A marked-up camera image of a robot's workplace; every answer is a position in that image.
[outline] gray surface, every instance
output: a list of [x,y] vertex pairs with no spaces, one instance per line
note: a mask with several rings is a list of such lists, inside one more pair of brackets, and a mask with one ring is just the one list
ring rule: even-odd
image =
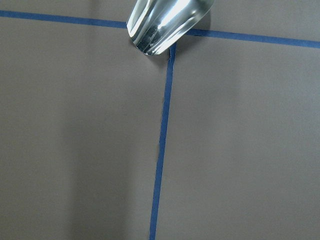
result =
[[215,0],[201,29],[320,41],[318,0]]
[[319,49],[182,38],[157,240],[319,239],[319,62]]
[[1,0],[0,9],[37,14],[127,21],[136,0]]
[[0,239],[148,239],[167,55],[0,18]]

